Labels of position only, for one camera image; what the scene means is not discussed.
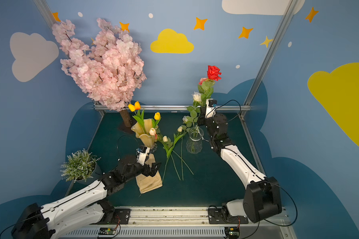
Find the white tulip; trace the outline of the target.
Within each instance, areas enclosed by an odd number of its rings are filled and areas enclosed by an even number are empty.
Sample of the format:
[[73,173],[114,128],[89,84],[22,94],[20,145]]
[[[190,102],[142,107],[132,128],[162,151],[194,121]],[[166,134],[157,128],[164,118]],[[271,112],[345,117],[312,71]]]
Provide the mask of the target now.
[[173,135],[174,140],[171,140],[168,137],[168,141],[167,141],[167,146],[168,146],[167,158],[169,158],[171,156],[177,142],[185,136],[186,129],[187,129],[187,127],[185,125],[182,125],[182,126],[178,127],[177,133],[175,133]]
[[167,158],[166,163],[165,163],[165,168],[164,168],[164,175],[162,178],[162,180],[164,180],[165,174],[166,174],[166,169],[167,169],[167,164],[171,157],[172,151],[175,147],[176,141],[175,140],[172,141],[168,136],[162,135],[160,133],[158,133],[158,141],[162,144],[162,146],[166,152],[166,158]]

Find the red rose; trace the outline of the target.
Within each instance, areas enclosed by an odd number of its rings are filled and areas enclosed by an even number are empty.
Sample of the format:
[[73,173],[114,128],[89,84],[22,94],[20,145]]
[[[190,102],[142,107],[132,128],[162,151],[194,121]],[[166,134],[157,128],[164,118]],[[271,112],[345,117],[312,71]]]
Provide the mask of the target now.
[[197,86],[198,92],[201,93],[201,107],[206,106],[206,100],[211,98],[214,92],[214,84],[221,79],[220,75],[221,72],[218,67],[210,65],[208,66],[206,77],[208,80],[203,82],[200,89]]

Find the pale pink tulip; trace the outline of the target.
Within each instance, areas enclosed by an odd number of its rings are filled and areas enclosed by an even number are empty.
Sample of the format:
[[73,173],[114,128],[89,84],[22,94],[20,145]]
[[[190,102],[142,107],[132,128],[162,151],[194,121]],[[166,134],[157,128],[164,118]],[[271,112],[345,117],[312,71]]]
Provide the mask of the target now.
[[152,136],[156,136],[156,134],[157,134],[156,129],[155,128],[150,128],[149,134],[152,135]]

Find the orange yellow tulip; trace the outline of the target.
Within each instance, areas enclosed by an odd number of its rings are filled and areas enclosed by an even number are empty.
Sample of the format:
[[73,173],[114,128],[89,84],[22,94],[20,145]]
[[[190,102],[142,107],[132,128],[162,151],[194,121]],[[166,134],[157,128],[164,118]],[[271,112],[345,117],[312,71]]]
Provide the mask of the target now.
[[144,110],[141,110],[141,104],[138,101],[136,101],[134,104],[129,104],[128,108],[131,112],[135,113],[133,118],[140,125],[143,133],[146,133],[145,122],[144,122]]

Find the pink rose with stem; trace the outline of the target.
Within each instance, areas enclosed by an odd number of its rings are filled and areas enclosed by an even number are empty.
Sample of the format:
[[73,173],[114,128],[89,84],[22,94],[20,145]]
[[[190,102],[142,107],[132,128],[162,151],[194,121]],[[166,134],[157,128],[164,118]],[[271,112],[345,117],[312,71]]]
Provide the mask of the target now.
[[200,82],[198,83],[198,88],[200,89],[202,87],[202,84],[204,81],[208,80],[208,78],[201,78]]

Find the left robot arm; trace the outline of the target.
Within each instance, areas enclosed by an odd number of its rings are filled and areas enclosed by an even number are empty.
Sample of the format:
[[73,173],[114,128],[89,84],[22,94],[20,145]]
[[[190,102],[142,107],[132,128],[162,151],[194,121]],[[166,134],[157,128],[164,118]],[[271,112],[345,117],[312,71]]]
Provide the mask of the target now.
[[55,202],[27,206],[14,225],[14,239],[58,239],[89,224],[119,222],[107,197],[120,191],[139,175],[155,176],[160,163],[134,163],[124,170],[113,169],[89,186]]

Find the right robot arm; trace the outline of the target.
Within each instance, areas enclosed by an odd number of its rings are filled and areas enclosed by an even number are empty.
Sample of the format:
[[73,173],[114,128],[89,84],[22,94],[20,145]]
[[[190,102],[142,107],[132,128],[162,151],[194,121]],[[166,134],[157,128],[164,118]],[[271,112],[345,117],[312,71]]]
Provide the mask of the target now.
[[214,99],[206,100],[198,123],[206,126],[211,149],[233,169],[245,187],[243,199],[232,200],[222,206],[224,216],[246,216],[257,223],[280,214],[282,203],[278,181],[260,172],[231,141],[227,134],[227,118],[216,112],[216,103]]

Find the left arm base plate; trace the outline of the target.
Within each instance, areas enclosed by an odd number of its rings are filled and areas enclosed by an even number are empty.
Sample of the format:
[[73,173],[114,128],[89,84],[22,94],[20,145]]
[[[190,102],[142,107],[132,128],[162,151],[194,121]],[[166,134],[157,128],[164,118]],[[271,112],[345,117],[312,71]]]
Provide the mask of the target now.
[[127,225],[129,223],[130,214],[131,209],[115,208],[110,214],[110,219],[108,220],[108,223]]

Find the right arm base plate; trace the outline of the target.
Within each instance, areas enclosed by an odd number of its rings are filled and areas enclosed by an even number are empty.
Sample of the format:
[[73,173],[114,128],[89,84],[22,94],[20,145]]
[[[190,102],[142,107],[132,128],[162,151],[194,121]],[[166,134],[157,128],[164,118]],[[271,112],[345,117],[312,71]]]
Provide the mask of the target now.
[[225,224],[225,225],[233,225],[233,224],[248,224],[248,218],[245,216],[232,216],[226,209],[217,208],[217,207],[209,207],[207,209],[208,221],[209,224]]

